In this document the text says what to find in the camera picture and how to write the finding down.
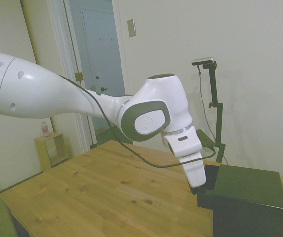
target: black box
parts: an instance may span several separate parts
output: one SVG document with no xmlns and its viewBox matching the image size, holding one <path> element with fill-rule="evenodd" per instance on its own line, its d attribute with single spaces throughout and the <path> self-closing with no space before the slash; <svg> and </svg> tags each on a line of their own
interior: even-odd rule
<svg viewBox="0 0 283 237">
<path fill-rule="evenodd" d="M 279 173 L 221 165 L 212 190 L 214 177 L 206 169 L 209 181 L 199 189 L 198 206 L 213 210 L 214 237 L 283 237 Z"/>
</svg>

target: white robotic arm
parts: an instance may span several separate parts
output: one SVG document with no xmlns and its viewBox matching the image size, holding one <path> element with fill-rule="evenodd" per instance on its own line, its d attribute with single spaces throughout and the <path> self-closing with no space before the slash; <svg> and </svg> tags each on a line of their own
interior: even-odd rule
<svg viewBox="0 0 283 237">
<path fill-rule="evenodd" d="M 135 96 L 111 97 L 90 91 L 123 134 L 145 141 L 161 133 L 180 162 L 201 158 L 183 86 L 176 75 L 146 80 Z M 43 119 L 76 112 L 103 118 L 96 102 L 59 75 L 23 59 L 0 53 L 0 114 Z M 191 187 L 206 182 L 203 161 L 182 165 Z"/>
</svg>

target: wood grain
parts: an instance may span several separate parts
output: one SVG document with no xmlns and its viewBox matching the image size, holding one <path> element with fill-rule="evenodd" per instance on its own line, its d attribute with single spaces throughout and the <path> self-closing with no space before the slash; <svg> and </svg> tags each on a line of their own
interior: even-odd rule
<svg viewBox="0 0 283 237">
<path fill-rule="evenodd" d="M 169 153 L 129 145 L 155 164 Z M 0 194 L 35 237 L 212 237 L 181 167 L 153 168 L 115 141 Z"/>
</svg>

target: small bottle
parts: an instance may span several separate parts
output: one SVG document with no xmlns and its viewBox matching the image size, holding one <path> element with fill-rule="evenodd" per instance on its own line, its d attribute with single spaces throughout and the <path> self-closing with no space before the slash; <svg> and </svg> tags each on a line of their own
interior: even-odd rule
<svg viewBox="0 0 283 237">
<path fill-rule="evenodd" d="M 47 125 L 47 123 L 45 121 L 42 122 L 41 128 L 42 128 L 43 135 L 45 137 L 48 137 L 50 134 L 49 134 L 49 130 L 48 130 L 48 125 Z"/>
</svg>

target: doorway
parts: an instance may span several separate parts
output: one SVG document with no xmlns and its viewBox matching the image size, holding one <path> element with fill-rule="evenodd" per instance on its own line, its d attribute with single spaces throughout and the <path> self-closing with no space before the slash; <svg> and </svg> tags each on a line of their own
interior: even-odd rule
<svg viewBox="0 0 283 237">
<path fill-rule="evenodd" d="M 110 0 L 68 0 L 85 87 L 110 96 L 125 95 L 113 6 Z M 97 144 L 113 140 L 106 121 L 92 117 Z M 132 144 L 118 128 L 116 134 Z"/>
</svg>

